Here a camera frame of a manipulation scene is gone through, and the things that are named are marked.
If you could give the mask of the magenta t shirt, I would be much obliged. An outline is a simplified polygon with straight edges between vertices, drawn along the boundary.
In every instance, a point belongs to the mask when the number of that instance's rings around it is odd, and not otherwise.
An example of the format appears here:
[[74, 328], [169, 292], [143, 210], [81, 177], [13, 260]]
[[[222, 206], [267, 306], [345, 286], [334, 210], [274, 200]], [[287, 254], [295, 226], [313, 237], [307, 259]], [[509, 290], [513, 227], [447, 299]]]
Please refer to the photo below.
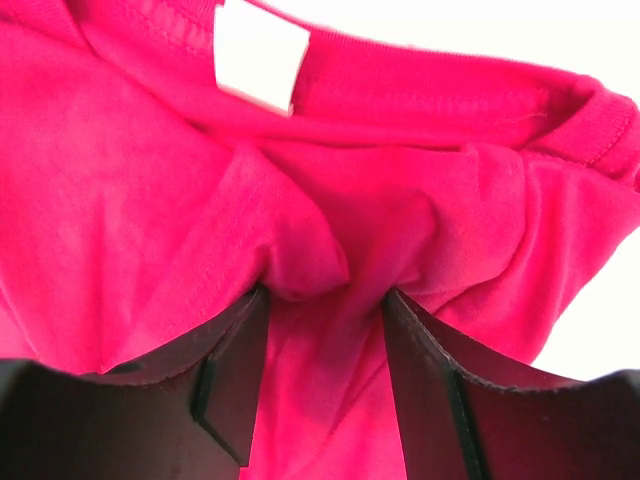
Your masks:
[[211, 1], [1, 5], [1, 354], [104, 373], [256, 283], [247, 479], [402, 479], [380, 304], [523, 362], [639, 224], [639, 110], [575, 73], [310, 27], [290, 117]]

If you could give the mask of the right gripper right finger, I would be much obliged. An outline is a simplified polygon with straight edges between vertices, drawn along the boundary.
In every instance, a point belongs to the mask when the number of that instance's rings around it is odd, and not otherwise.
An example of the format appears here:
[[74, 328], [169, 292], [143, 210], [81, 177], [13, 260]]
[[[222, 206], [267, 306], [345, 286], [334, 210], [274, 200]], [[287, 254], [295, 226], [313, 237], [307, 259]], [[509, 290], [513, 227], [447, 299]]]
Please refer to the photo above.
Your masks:
[[639, 374], [579, 381], [508, 358], [400, 291], [384, 340], [411, 479], [635, 479]]

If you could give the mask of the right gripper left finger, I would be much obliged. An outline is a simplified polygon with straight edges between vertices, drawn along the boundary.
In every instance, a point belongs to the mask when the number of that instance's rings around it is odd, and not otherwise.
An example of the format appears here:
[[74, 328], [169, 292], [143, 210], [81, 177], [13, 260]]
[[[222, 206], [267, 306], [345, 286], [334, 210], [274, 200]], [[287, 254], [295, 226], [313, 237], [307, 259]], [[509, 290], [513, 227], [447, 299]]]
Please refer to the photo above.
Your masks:
[[235, 479], [249, 463], [269, 297], [104, 374], [1, 364], [5, 479]]

